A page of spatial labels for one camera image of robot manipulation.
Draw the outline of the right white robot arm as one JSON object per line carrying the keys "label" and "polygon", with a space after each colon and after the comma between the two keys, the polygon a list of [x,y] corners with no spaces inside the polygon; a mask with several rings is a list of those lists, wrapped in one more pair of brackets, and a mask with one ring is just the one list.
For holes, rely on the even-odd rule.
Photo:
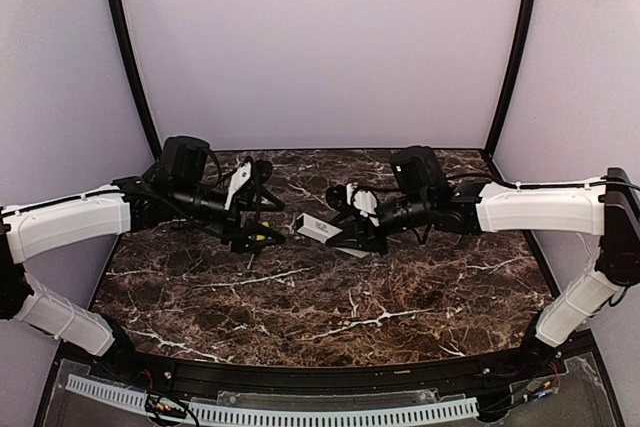
{"label": "right white robot arm", "polygon": [[327,246],[385,255],[389,236],[411,231],[425,244],[432,230],[562,231],[599,239],[596,258],[534,317],[514,357],[493,368],[494,378],[539,373],[581,324],[639,282],[639,188],[620,168],[560,183],[509,183],[485,173],[446,176],[427,146],[399,150],[390,166],[397,196],[387,202],[378,198],[381,187],[349,183],[327,190],[340,230]]}

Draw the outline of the white remote control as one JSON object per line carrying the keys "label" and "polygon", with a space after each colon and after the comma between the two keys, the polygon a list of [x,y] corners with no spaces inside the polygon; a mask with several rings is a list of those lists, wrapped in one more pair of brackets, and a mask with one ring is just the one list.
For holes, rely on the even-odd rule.
{"label": "white remote control", "polygon": [[328,222],[303,213],[296,218],[295,231],[299,235],[325,244],[330,238],[339,234],[341,229]]}

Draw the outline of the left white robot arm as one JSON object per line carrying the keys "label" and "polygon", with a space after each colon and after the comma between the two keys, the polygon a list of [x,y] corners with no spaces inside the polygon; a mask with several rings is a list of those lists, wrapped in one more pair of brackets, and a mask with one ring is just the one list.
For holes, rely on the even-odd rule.
{"label": "left white robot arm", "polygon": [[265,184],[266,160],[246,157],[215,184],[204,183],[208,142],[189,136],[165,141],[141,176],[114,180],[92,191],[1,210],[1,318],[18,321],[71,343],[112,365],[134,359],[133,342],[118,323],[81,308],[26,272],[25,261],[85,240],[122,235],[183,220],[235,253],[281,245],[283,234],[262,222],[284,204]]}

